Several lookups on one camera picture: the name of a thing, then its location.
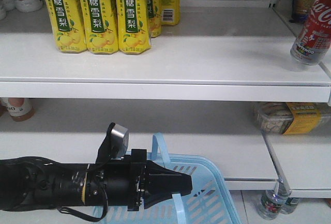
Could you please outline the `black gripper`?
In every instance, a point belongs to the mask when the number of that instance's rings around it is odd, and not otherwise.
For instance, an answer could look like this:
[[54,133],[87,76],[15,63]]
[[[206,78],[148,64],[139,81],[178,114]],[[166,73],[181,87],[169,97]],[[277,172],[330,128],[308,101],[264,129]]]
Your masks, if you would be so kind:
[[109,160],[87,174],[85,205],[126,206],[138,211],[144,184],[144,208],[172,198],[191,194],[192,179],[188,174],[172,171],[147,161],[147,150],[132,149],[123,159]]

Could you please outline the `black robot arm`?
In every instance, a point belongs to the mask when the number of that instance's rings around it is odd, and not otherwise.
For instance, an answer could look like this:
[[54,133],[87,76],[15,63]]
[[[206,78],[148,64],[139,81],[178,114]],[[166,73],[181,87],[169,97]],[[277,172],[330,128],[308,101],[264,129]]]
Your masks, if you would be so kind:
[[99,222],[111,206],[138,211],[191,191],[190,175],[154,163],[140,149],[94,164],[35,156],[1,161],[1,210],[7,212],[56,209]]

